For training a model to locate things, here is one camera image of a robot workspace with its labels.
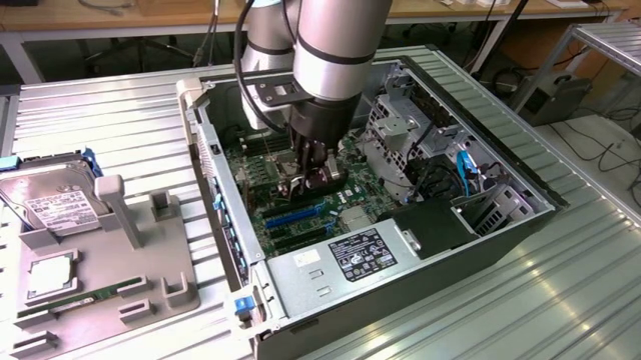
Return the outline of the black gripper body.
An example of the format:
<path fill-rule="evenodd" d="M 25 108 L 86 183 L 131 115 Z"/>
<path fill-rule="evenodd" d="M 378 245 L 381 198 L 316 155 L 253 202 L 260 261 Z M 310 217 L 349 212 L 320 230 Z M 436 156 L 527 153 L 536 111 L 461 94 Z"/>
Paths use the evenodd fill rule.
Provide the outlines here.
<path fill-rule="evenodd" d="M 348 134 L 361 97 L 333 101 L 314 97 L 293 105 L 289 130 L 297 150 L 305 143 L 321 143 L 326 149 L 337 149 Z"/>

